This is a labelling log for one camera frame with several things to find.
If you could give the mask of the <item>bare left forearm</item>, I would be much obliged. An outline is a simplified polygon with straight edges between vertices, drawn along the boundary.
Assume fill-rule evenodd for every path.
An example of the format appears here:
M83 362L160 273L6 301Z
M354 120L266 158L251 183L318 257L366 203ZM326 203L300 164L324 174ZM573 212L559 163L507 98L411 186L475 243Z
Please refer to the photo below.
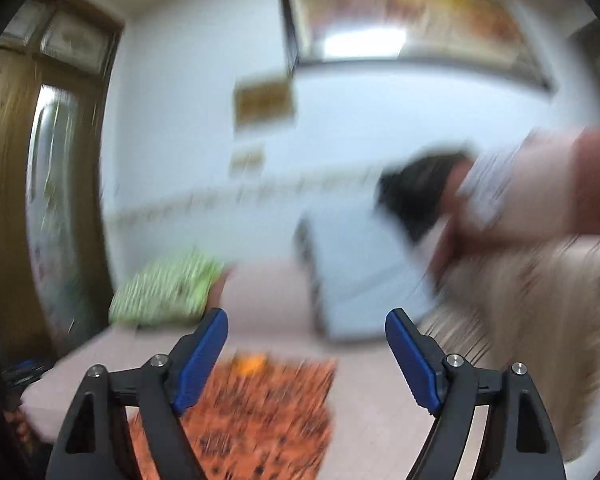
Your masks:
M571 191L567 233L600 235L600 129L586 129L570 143Z

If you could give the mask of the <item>white gloved left hand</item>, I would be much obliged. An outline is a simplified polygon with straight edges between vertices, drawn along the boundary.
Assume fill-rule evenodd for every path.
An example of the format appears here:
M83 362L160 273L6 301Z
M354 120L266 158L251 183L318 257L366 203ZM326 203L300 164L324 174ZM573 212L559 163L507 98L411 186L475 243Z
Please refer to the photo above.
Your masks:
M532 133L516 148L455 164L437 206L445 225L429 263L434 279L466 255L570 234L578 139Z

